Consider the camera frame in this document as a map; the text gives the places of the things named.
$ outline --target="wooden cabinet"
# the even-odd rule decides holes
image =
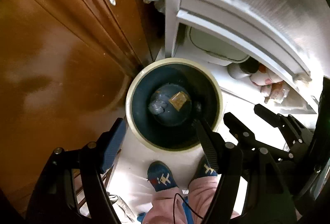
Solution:
[[[54,148],[125,116],[131,79],[152,62],[139,1],[0,0],[0,188],[20,213]]]

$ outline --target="metal bolt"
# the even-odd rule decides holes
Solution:
[[[260,148],[259,151],[261,152],[261,154],[267,154],[268,153],[268,149],[266,148]]]
[[[235,147],[235,145],[232,142],[226,142],[225,143],[225,147],[227,149],[233,149]]]
[[[54,149],[55,154],[60,154],[62,152],[62,148],[56,148]]]
[[[95,148],[96,147],[96,142],[89,142],[88,144],[87,144],[87,146],[88,146],[88,148],[89,149],[93,149],[93,148]]]

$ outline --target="pink pants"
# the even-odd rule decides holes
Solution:
[[[200,216],[204,217],[213,199],[218,186],[216,176],[200,177],[193,180],[189,185],[188,201],[190,207]],[[152,208],[143,219],[143,224],[171,224],[173,223],[173,199],[176,193],[182,195],[178,187],[156,192],[152,201]],[[175,223],[187,224],[187,219],[182,207],[182,199],[177,195],[175,201]],[[194,213],[194,224],[200,224],[202,220]],[[239,214],[233,211],[232,218]]]

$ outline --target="black cable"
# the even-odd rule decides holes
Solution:
[[[174,195],[174,200],[173,200],[173,223],[175,224],[175,214],[174,214],[174,209],[175,209],[175,198],[177,197],[177,195],[179,195],[182,199],[182,201],[188,206],[188,208],[191,210],[191,212],[193,212],[196,216],[198,216],[200,219],[203,219],[203,217],[201,217],[199,214],[197,214],[191,207],[190,205],[184,200],[184,198],[182,197],[181,194],[179,194],[178,192]]]

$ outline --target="food package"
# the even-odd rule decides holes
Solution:
[[[250,80],[257,86],[268,85],[282,81],[278,75],[265,67],[263,64],[260,64],[258,71],[250,76]]]
[[[282,81],[279,83],[274,83],[272,84],[272,91],[269,99],[272,99],[274,102],[280,104],[288,96],[289,92],[290,87],[286,82]]]
[[[169,100],[168,100],[173,107],[177,110],[180,111],[184,103],[187,101],[190,101],[189,96],[185,92],[178,92],[177,94],[173,95]]]

